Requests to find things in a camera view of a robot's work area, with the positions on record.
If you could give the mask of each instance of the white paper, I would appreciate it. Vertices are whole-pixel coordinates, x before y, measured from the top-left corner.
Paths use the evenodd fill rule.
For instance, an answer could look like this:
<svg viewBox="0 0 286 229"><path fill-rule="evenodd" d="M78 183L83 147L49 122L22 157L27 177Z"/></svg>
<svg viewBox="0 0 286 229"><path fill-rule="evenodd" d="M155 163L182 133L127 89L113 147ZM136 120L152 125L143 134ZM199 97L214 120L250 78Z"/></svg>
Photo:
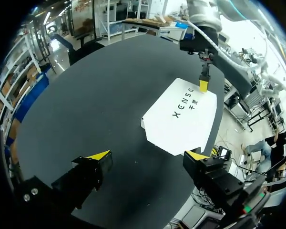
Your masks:
<svg viewBox="0 0 286 229"><path fill-rule="evenodd" d="M143 116L146 138L172 155L206 146L217 109L217 96L177 78Z"/></svg>

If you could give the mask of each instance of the xense logo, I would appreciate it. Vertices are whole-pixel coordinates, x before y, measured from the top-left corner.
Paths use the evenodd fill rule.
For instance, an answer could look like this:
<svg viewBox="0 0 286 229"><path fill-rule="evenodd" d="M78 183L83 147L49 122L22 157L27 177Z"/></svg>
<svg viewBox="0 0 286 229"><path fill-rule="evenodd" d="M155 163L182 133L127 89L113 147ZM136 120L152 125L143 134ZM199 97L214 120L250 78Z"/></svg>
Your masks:
<svg viewBox="0 0 286 229"><path fill-rule="evenodd" d="M179 118L179 116L181 115L181 111L180 110L185 109L187 103L189 102L189 98L191 98L191 96L192 95L190 93L188 93L188 92L185 93L185 98L182 98L181 104L178 105L178 110L177 110L177 112L174 111L173 116L175 116L176 118ZM193 99L192 103L197 105L198 102L195 99ZM193 107L192 105L189 105L188 109L194 110L195 107Z"/></svg>

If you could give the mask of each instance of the black round table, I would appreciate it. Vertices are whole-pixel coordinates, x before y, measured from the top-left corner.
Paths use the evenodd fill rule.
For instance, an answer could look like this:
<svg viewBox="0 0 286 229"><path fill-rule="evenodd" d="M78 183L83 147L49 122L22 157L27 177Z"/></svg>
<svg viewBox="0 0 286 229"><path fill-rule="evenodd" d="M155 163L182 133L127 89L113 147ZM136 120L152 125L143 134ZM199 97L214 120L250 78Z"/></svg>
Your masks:
<svg viewBox="0 0 286 229"><path fill-rule="evenodd" d="M106 46L50 84L25 116L17 150L24 178L48 186L78 156L110 149L113 168L98 192L72 214L105 228L163 228L188 199L193 181L183 156L146 140L141 117L176 78L199 84L198 56L150 35ZM224 75L210 68L217 111L205 148L210 152L223 113Z"/></svg>

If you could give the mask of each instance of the screw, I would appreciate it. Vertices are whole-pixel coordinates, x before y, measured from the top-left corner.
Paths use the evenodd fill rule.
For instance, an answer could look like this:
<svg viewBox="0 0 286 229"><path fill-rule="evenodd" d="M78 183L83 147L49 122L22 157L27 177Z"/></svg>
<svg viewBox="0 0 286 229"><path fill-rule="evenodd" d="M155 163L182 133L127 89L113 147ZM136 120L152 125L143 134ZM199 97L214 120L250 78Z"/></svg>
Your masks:
<svg viewBox="0 0 286 229"><path fill-rule="evenodd" d="M37 194L38 194L38 189L33 188L33 189L31 190L31 193L32 193L34 196L37 195Z"/></svg>
<svg viewBox="0 0 286 229"><path fill-rule="evenodd" d="M30 200L29 194L25 194L25 195L23 196L23 199L24 199L25 202L29 202L29 200Z"/></svg>

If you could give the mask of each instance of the black chair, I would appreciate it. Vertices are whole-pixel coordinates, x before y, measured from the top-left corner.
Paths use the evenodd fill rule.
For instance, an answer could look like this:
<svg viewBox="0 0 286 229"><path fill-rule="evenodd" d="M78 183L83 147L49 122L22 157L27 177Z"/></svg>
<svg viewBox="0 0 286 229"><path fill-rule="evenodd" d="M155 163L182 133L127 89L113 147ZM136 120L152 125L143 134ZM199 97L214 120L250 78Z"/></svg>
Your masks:
<svg viewBox="0 0 286 229"><path fill-rule="evenodd" d="M84 38L85 38L85 36L83 36L81 39L81 48L79 48L78 50L75 50L73 48L73 45L70 42L68 42L67 40L65 40L62 36L60 36L56 33L51 36L51 39L58 40L63 46L65 46L69 50L68 56L69 56L70 66L72 66L77 61L84 58L85 56L88 56L90 53L93 53L93 52L105 47L104 45L97 43L98 41L101 40L101 38L97 38L97 39L94 39L94 40L89 41L87 43L83 43Z"/></svg>

